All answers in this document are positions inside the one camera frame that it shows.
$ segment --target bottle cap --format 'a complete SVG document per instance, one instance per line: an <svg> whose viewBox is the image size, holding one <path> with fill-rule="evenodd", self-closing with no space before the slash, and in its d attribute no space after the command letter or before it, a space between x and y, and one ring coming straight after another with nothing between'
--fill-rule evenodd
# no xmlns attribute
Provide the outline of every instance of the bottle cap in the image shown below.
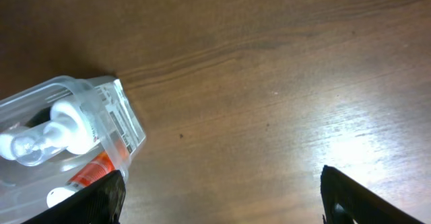
<svg viewBox="0 0 431 224"><path fill-rule="evenodd" d="M78 189L72 186L64 186L51 190L46 196L46 203L48 205L48 208L59 204L60 202L75 194L76 192L78 192Z"/></svg>

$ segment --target wooden table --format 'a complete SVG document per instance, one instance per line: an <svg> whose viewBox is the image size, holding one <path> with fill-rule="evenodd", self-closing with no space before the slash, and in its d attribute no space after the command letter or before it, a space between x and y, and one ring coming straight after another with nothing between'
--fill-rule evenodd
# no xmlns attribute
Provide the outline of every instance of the wooden table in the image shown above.
<svg viewBox="0 0 431 224"><path fill-rule="evenodd" d="M122 223L322 223L324 164L431 221L431 0L0 0L4 98L115 73Z"/></svg>

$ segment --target white bottle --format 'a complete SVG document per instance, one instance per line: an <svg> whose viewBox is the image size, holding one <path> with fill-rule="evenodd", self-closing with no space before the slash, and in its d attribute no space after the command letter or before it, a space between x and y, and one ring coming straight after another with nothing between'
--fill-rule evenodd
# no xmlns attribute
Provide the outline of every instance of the white bottle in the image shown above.
<svg viewBox="0 0 431 224"><path fill-rule="evenodd" d="M57 100L51 107L50 116L48 122L10 137L5 135L4 141L9 139L9 146L4 144L5 149L0 152L22 165L35 166L64 149L76 155L85 154L100 142L95 135L91 115L82 111L74 96Z"/></svg>

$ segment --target plastic lid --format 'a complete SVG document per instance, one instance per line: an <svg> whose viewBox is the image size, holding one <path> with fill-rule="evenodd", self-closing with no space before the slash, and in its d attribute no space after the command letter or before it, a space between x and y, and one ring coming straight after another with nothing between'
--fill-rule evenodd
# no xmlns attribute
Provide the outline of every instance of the plastic lid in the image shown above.
<svg viewBox="0 0 431 224"><path fill-rule="evenodd" d="M69 198L76 192L78 192L78 189L71 186L55 188L54 190L51 190L46 196L46 203L48 207L51 208Z"/></svg>
<svg viewBox="0 0 431 224"><path fill-rule="evenodd" d="M13 129L0 133L0 155L7 160L15 160L16 157L12 154L11 143L13 138L28 130L26 126L17 126Z"/></svg>

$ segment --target plastic container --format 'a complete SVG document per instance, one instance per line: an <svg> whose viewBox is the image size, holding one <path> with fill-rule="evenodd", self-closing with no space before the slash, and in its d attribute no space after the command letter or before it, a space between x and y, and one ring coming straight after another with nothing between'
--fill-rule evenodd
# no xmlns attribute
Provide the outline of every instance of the plastic container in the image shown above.
<svg viewBox="0 0 431 224"><path fill-rule="evenodd" d="M6 139L30 129L35 135L43 134L49 122L41 120L43 117L34 119L35 116L49 110L58 100L71 96L86 115L86 132L93 136L96 146L86 154L75 155L60 144L57 147L61 150L55 153L57 155L32 167L20 164L10 155L9 158L0 157L0 223L21 223L45 211L48 208L47 194L65 186L102 152L109 156L115 169L120 170L124 181L127 181L128 167L142 148L145 133L120 81L114 77L86 80L60 76L1 100L0 133L16 132Z"/></svg>

